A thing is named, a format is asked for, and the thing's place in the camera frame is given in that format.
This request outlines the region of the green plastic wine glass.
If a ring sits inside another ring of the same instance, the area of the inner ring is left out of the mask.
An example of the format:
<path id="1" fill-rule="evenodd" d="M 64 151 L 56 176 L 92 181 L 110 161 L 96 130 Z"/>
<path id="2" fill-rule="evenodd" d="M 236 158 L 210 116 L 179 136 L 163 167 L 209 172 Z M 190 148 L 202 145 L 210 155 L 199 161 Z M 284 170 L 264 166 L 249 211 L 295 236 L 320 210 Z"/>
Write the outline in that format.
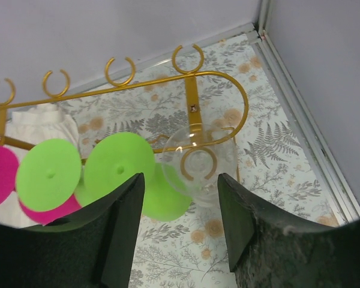
<path id="1" fill-rule="evenodd" d="M 110 135 L 93 148 L 84 165 L 76 199 L 86 206 L 137 173 L 143 173 L 145 180 L 143 215 L 157 221 L 174 221 L 185 214 L 192 199 L 172 187 L 171 182 L 185 187 L 176 170 L 156 162 L 150 144 L 131 132 Z"/>
<path id="2" fill-rule="evenodd" d="M 50 211 L 73 195 L 81 177 L 78 149 L 67 140 L 49 139 L 24 156 L 16 175 L 16 191 L 28 209 Z"/>

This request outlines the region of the gold wire wine glass rack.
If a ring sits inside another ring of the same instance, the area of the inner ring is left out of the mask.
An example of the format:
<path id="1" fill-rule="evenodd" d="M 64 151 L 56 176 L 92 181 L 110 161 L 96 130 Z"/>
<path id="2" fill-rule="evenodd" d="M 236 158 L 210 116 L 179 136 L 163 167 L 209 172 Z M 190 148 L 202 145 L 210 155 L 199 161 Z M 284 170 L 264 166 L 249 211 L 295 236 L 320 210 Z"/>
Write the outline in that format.
<path id="1" fill-rule="evenodd" d="M 4 82 L 6 82 L 10 87 L 10 96 L 8 97 L 7 100 L 0 102 L 0 146 L 8 145 L 19 149 L 24 149 L 26 151 L 31 150 L 35 146 L 34 144 L 31 144 L 29 142 L 25 142 L 13 137 L 9 137 L 5 134 L 6 124 L 8 121 L 7 118 L 8 111 L 11 109 L 31 107 L 31 106 L 36 106 L 38 104 L 59 103 L 63 101 L 81 99 L 86 97 L 94 97 L 103 94 L 109 94 L 111 92 L 121 92 L 121 91 L 137 89 L 137 88 L 145 88 L 147 86 L 155 86 L 158 84 L 174 82 L 178 80 L 183 80 L 185 83 L 185 99 L 187 104 L 188 123 L 194 125 L 196 128 L 201 128 L 202 116 L 201 116 L 201 107 L 199 104 L 199 95 L 197 90 L 196 78 L 202 76 L 215 76 L 228 80 L 240 92 L 240 95 L 242 97 L 242 102 L 244 105 L 244 111 L 240 118 L 240 122 L 237 124 L 236 127 L 229 128 L 231 130 L 230 134 L 218 140 L 208 142 L 205 145 L 212 146 L 214 144 L 221 144 L 229 139 L 234 138 L 241 131 L 248 118 L 248 113 L 249 113 L 248 95 L 244 87 L 234 77 L 228 75 L 227 73 L 223 73 L 219 71 L 202 71 L 201 68 L 203 67 L 205 62 L 204 52 L 202 48 L 196 44 L 193 44 L 191 48 L 197 51 L 200 57 L 200 61 L 194 69 L 184 70 L 181 67 L 179 67 L 179 65 L 176 62 L 176 57 L 178 53 L 183 49 L 183 47 L 178 46 L 173 51 L 172 56 L 170 57 L 172 67 L 177 71 L 177 75 L 162 77 L 154 80 L 147 80 L 144 82 L 136 82 L 136 83 L 133 83 L 132 81 L 135 78 L 137 67 L 131 58 L 129 57 L 125 58 L 125 60 L 130 65 L 130 75 L 123 82 L 116 82 L 111 78 L 109 74 L 109 68 L 113 64 L 115 59 L 110 58 L 104 67 L 104 76 L 106 79 L 106 83 L 109 84 L 111 87 L 107 89 L 98 89 L 98 90 L 91 89 L 89 92 L 79 92 L 75 94 L 70 94 L 68 91 L 71 86 L 71 78 L 70 75 L 64 69 L 61 69 L 59 71 L 65 78 L 65 86 L 63 90 L 59 93 L 50 92 L 47 83 L 48 79 L 53 73 L 53 71 L 50 70 L 43 76 L 43 79 L 41 81 L 42 90 L 44 94 L 47 95 L 47 98 L 43 100 L 27 101 L 27 102 L 14 104 L 13 100 L 16 96 L 16 86 L 10 78 L 5 78 Z"/>

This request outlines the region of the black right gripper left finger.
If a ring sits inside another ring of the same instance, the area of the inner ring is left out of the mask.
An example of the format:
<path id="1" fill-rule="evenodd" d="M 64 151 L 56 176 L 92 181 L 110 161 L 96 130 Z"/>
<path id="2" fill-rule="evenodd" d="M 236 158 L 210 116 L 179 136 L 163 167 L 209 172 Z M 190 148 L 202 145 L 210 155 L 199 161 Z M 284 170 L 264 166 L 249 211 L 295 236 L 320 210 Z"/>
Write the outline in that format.
<path id="1" fill-rule="evenodd" d="M 0 287 L 127 287 L 144 192 L 138 173 L 46 226 L 0 224 Z"/>

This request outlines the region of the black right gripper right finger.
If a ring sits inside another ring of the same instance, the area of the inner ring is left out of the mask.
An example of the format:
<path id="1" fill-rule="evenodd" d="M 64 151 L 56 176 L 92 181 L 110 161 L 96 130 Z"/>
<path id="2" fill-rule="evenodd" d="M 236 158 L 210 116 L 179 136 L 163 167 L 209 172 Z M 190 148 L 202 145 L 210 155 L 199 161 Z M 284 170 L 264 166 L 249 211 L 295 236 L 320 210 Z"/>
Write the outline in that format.
<path id="1" fill-rule="evenodd" d="M 360 287 L 360 219 L 329 227 L 218 177 L 229 268 L 238 287 Z"/>

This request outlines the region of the magenta plastic wine glass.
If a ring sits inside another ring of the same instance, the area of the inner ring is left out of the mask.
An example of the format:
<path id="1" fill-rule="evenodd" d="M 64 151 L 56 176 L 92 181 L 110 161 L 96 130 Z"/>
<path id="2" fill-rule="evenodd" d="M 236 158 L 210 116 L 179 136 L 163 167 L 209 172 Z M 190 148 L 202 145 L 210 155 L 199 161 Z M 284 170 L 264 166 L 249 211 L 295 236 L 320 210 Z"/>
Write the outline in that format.
<path id="1" fill-rule="evenodd" d="M 0 204 L 7 199 L 12 191 L 17 192 L 16 175 L 21 162 L 12 150 L 0 146 Z M 23 212 L 37 224 L 42 225 L 47 225 L 80 209 L 74 194 L 61 206 L 45 212 L 32 211 L 21 204 L 19 198 L 18 201 Z"/>

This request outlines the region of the clear wine glass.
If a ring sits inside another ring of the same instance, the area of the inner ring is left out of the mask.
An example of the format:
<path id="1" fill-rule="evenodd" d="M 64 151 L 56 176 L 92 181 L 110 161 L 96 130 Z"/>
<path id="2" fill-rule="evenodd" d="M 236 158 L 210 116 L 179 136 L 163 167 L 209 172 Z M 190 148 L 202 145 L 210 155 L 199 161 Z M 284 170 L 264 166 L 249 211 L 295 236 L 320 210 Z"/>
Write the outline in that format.
<path id="1" fill-rule="evenodd" d="M 219 207 L 218 176 L 235 176 L 238 152 L 232 127 L 191 124 L 180 128 L 162 151 L 165 179 L 200 207 Z"/>

